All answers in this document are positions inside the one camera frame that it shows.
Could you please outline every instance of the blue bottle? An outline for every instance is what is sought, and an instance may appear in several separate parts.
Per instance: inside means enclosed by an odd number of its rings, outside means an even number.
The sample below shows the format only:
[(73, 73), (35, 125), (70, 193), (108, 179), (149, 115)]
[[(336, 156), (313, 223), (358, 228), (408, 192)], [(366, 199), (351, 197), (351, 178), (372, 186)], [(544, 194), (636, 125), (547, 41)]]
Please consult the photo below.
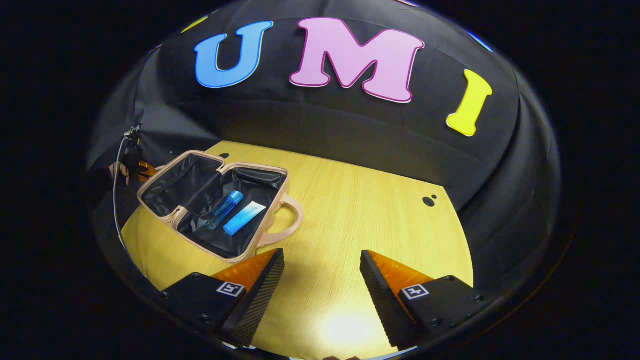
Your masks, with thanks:
[(241, 192), (233, 191), (225, 201), (218, 205), (218, 207), (211, 213), (209, 219), (207, 219), (206, 224), (212, 230), (218, 228), (222, 220), (225, 219), (227, 215), (242, 201), (244, 195)]

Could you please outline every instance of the letter m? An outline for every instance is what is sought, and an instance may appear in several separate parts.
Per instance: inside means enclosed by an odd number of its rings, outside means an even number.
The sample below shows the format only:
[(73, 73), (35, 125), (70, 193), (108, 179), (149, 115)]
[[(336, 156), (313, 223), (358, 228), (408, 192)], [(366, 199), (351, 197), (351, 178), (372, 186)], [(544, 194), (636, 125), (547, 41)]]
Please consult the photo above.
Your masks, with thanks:
[(340, 19), (314, 17), (298, 23), (307, 30), (300, 69), (291, 74), (291, 83), (320, 87), (331, 81), (324, 72), (324, 57), (329, 56), (338, 82), (350, 88), (373, 64), (373, 77), (362, 83), (370, 95), (394, 102), (410, 102), (409, 80), (415, 54), (424, 42), (402, 31), (387, 29), (360, 45), (347, 24)]

